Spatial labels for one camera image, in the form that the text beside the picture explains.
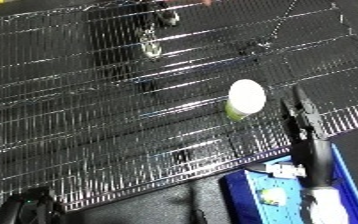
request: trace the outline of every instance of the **metal wire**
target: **metal wire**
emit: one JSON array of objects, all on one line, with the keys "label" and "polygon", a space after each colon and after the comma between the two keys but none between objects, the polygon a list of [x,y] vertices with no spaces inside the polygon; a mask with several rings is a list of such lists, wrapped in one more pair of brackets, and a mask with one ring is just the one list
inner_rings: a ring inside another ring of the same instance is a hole
[{"label": "metal wire", "polygon": [[[158,26],[157,61],[136,35],[144,4],[0,17],[0,205],[50,186],[70,211],[285,153],[278,99],[295,83],[329,135],[358,128],[358,38],[333,2],[163,9],[181,24]],[[234,123],[224,102],[244,78],[268,103]]]}]

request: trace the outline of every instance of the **black floor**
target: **black floor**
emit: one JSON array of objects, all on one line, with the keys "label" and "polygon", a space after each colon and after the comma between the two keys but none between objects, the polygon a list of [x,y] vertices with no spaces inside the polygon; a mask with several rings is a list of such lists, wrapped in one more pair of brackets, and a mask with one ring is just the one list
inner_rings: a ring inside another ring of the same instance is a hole
[{"label": "black floor", "polygon": [[[61,3],[61,1],[55,0],[44,2],[43,4],[28,4],[28,10],[41,10],[86,1],[71,0]],[[338,0],[338,2],[358,33],[358,1]],[[1,10],[0,14],[11,14],[12,10],[22,11],[23,8]],[[334,142],[339,146],[358,186],[358,130],[339,136]],[[159,190],[102,207],[70,213],[67,221],[68,223],[84,224],[181,224],[189,223],[189,212],[196,207],[205,212],[209,223],[231,223],[219,186],[220,178],[221,175],[209,177],[194,183]]]}]

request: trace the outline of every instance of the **blue tray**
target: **blue tray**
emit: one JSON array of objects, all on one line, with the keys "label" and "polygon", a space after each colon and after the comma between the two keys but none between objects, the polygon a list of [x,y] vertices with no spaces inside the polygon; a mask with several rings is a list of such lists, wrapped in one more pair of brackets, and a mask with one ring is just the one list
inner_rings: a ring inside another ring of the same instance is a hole
[{"label": "blue tray", "polygon": [[[346,168],[346,165],[336,148],[333,145],[335,161],[335,177],[340,183],[335,186],[340,194],[343,205],[345,206],[350,224],[358,224],[358,190]],[[267,164],[290,161],[286,156],[275,159]],[[302,224],[299,214],[301,202],[301,186],[296,179],[278,179],[268,177],[249,171],[237,171],[224,177],[226,182],[230,203],[234,207],[236,219],[240,224]],[[261,204],[257,191],[274,187],[283,188],[287,194],[285,206],[271,206]]]}]

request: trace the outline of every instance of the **wire shelf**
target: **wire shelf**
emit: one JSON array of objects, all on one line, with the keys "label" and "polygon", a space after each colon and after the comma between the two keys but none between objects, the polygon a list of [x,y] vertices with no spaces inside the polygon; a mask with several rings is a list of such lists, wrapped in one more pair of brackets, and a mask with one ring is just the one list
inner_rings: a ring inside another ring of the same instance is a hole
[{"label": "wire shelf", "polygon": [[[147,4],[0,17],[0,205],[50,186],[70,211],[285,153],[278,99],[295,83],[330,136],[358,128],[358,38],[334,2],[172,5],[157,61],[136,35]],[[244,78],[268,103],[233,123],[224,102]]]}]

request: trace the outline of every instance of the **paper cup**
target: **paper cup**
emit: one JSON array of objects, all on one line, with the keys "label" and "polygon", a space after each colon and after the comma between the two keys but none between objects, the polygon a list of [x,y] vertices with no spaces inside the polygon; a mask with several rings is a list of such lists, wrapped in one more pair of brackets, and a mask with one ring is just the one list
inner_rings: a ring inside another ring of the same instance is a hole
[{"label": "paper cup", "polygon": [[233,121],[241,121],[262,110],[265,103],[266,94],[261,85],[249,79],[238,80],[230,87],[226,115]]}]

